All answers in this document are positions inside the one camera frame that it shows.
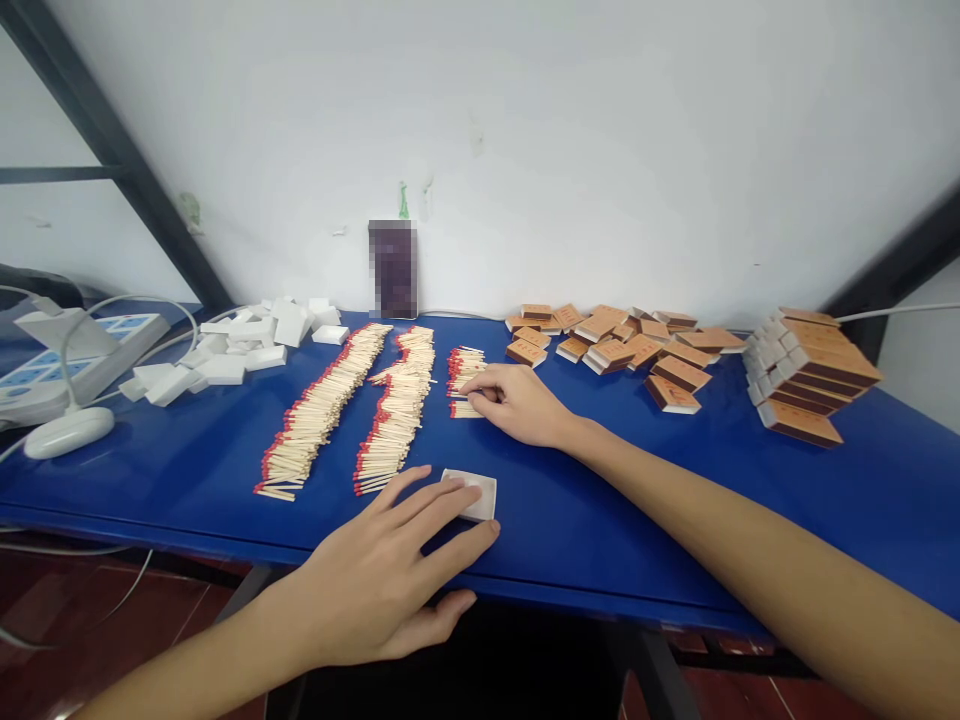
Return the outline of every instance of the person's left hand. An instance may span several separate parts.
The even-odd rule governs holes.
[[[442,643],[476,601],[472,590],[456,590],[435,609],[423,607],[500,533],[500,524],[489,520],[424,557],[420,548],[480,498],[478,487],[464,487],[458,478],[393,506],[404,488],[429,474],[426,465],[397,475],[302,567],[255,601],[290,624],[301,671],[401,658]]]

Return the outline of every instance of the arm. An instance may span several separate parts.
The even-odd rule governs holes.
[[[960,716],[960,624],[947,615],[786,518],[572,415],[529,368],[490,365],[461,392],[511,436],[613,485],[851,696],[892,718]]]
[[[493,544],[500,526],[481,523],[424,558],[424,543],[480,496],[462,479],[444,480],[394,506],[429,474],[424,466],[398,475],[302,567],[74,717],[215,718],[313,668],[400,658],[444,642],[476,595],[456,590],[435,609],[424,603]]]

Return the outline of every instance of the stack of matchboxes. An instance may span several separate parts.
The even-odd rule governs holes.
[[[598,375],[649,368],[644,382],[664,412],[692,415],[700,409],[694,393],[710,381],[708,365],[722,354],[739,353],[747,343],[723,328],[697,328],[697,319],[675,312],[648,313],[598,305],[584,317],[573,305],[523,305],[506,320],[513,334],[507,356],[530,367],[546,358],[550,335],[565,333],[557,355]]]
[[[823,313],[782,307],[747,343],[747,392],[764,426],[820,447],[843,442],[828,418],[883,379]]]

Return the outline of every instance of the power strip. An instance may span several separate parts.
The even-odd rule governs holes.
[[[170,329],[156,313],[119,315],[97,320],[120,343],[110,355],[67,363],[77,402],[89,403]],[[0,420],[20,427],[40,425],[61,415],[69,404],[60,356],[47,350],[0,378]]]

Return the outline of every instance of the white wall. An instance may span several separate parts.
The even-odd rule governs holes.
[[[960,174],[954,0],[51,5],[242,301],[365,306],[367,221],[433,177],[424,308],[744,327]]]
[[[0,167],[99,165],[2,30],[0,98]],[[110,293],[196,301],[110,181],[0,186],[0,262]]]
[[[960,302],[960,260],[900,303]],[[960,433],[960,310],[892,315],[880,351],[880,387]]]

